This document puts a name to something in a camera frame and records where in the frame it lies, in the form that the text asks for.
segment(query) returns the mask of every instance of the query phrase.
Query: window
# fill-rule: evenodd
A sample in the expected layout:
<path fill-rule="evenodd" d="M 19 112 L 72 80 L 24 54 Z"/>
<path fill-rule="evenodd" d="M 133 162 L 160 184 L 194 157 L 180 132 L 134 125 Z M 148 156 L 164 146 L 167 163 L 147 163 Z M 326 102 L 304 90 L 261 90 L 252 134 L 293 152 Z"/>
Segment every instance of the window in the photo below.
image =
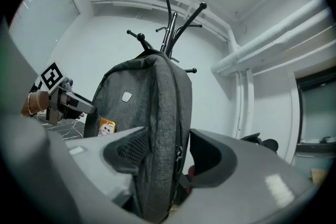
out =
<path fill-rule="evenodd" d="M 73 0 L 23 0 L 9 33 L 26 60 L 40 73 L 56 43 L 78 15 Z"/>
<path fill-rule="evenodd" d="M 297 80 L 300 133 L 293 164 L 307 177 L 336 157 L 336 67 Z"/>

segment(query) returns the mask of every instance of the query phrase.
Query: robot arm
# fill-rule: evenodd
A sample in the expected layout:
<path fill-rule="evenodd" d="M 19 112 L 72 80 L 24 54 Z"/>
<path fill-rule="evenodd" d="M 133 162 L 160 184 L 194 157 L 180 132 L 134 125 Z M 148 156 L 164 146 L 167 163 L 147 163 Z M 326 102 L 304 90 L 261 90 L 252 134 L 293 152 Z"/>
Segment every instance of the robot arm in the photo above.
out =
<path fill-rule="evenodd" d="M 73 80 L 66 77 L 57 63 L 52 63 L 40 77 L 48 89 L 50 104 L 42 121 L 56 125 L 61 119 L 76 119 L 81 113 L 96 112 L 89 100 L 72 91 Z"/>

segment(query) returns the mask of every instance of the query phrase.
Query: white pipe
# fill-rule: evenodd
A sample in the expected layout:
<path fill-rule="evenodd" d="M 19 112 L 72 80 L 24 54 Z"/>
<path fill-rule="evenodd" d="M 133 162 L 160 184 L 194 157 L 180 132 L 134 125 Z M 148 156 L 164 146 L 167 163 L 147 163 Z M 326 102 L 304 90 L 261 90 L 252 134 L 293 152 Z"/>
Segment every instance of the white pipe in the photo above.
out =
<path fill-rule="evenodd" d="M 227 33 L 229 35 L 229 50 L 231 50 L 232 53 L 234 53 L 238 50 L 238 44 L 231 27 L 228 29 Z"/>
<path fill-rule="evenodd" d="M 252 134 L 251 132 L 252 132 L 253 113 L 254 113 L 254 84 L 251 69 L 246 70 L 246 78 L 247 78 L 247 108 L 246 108 L 246 120 L 244 126 L 244 136 Z"/>
<path fill-rule="evenodd" d="M 260 50 L 254 51 L 245 58 L 239 59 L 234 66 L 218 72 L 221 76 L 227 76 L 236 71 L 246 70 L 261 64 L 265 59 L 277 55 L 318 33 L 324 31 L 333 24 L 332 12 L 329 8 L 324 9 L 320 13 L 311 17 L 303 24 L 288 31 L 278 39 L 262 47 Z"/>
<path fill-rule="evenodd" d="M 242 57 L 247 56 L 248 54 L 256 51 L 262 46 L 269 43 L 271 40 L 274 40 L 282 36 L 287 31 L 297 27 L 302 24 L 304 21 L 317 14 L 324 8 L 324 0 L 312 0 L 305 6 L 298 9 L 296 12 L 289 15 L 287 18 L 282 20 L 280 23 L 268 29 L 266 32 L 253 39 L 246 45 L 242 46 L 235 53 L 228 55 L 221 61 L 214 64 L 211 68 L 212 72 L 220 72 L 237 62 Z"/>
<path fill-rule="evenodd" d="M 241 83 L 240 83 L 240 77 L 239 73 L 236 73 L 236 107 L 235 107 L 235 119 L 233 123 L 233 129 L 232 129 L 232 137 L 236 137 L 237 130 L 238 130 L 238 123 L 239 123 L 239 117 L 240 117 L 240 92 L 241 92 Z"/>
<path fill-rule="evenodd" d="M 288 87 L 290 89 L 291 96 L 291 128 L 290 136 L 287 144 L 287 150 L 284 157 L 285 162 L 291 164 L 296 146 L 299 138 L 300 130 L 300 100 L 299 100 L 299 91 L 296 84 L 295 75 L 293 72 L 288 73 Z"/>
<path fill-rule="evenodd" d="M 239 75 L 239 82 L 240 82 L 240 102 L 239 102 L 239 117 L 238 117 L 238 127 L 236 130 L 236 138 L 240 139 L 240 134 L 242 132 L 242 125 L 243 125 L 243 116 L 244 116 L 244 82 L 243 82 L 243 74 L 237 72 L 236 74 Z"/>
<path fill-rule="evenodd" d="M 271 67 L 265 70 L 261 70 L 255 73 L 254 75 L 257 76 L 259 74 L 262 74 L 262 73 L 265 73 L 271 70 L 275 70 L 281 67 L 285 67 L 285 66 L 290 66 L 290 70 L 297 71 L 297 70 L 302 69 L 302 64 L 301 64 L 302 61 L 308 61 L 310 66 L 314 66 L 314 65 L 317 65 L 318 63 L 330 60 L 334 58 L 335 56 L 336 56 L 336 39 L 304 55 L 296 57 L 295 59 L 289 60 L 287 62 L 281 63 L 277 66 L 274 66 L 274 67 Z"/>

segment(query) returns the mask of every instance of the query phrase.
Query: small snack package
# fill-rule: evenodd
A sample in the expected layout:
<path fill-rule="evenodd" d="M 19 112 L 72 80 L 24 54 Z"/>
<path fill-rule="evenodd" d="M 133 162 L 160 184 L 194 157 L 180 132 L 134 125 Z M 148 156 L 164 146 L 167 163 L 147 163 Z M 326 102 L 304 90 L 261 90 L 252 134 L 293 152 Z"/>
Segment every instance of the small snack package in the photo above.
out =
<path fill-rule="evenodd" d="M 101 118 L 99 121 L 98 136 L 113 134 L 116 131 L 115 123 L 107 119 Z"/>

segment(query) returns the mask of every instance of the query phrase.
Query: coat rack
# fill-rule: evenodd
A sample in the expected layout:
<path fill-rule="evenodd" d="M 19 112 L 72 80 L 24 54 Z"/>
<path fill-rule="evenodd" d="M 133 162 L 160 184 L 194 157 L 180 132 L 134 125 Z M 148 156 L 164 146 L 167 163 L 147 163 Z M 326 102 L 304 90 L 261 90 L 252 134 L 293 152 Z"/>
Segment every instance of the coat rack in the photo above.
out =
<path fill-rule="evenodd" d="M 200 3 L 199 7 L 189 17 L 189 19 L 185 22 L 185 24 L 178 27 L 178 28 L 175 28 L 178 13 L 174 12 L 172 14 L 170 1 L 166 0 L 166 3 L 167 3 L 167 8 L 168 8 L 168 26 L 167 27 L 165 27 L 165 26 L 161 27 L 159 29 L 156 29 L 155 31 L 159 32 L 159 31 L 164 30 L 164 29 L 166 30 L 166 33 L 164 35 L 160 51 L 165 53 L 169 57 L 169 59 L 174 59 L 174 58 L 172 58 L 172 53 L 173 53 L 173 48 L 174 48 L 177 40 L 183 34 L 183 32 L 186 30 L 187 27 L 199 27 L 199 28 L 202 27 L 201 24 L 197 24 L 197 25 L 194 24 L 193 25 L 191 23 L 204 9 L 207 8 L 207 5 L 204 2 Z M 141 43 L 144 50 L 153 49 L 153 46 L 145 40 L 145 35 L 143 33 L 135 34 L 131 30 L 127 30 L 127 34 L 135 37 Z M 196 73 L 197 69 L 196 68 L 186 69 L 185 71 L 187 73 Z"/>

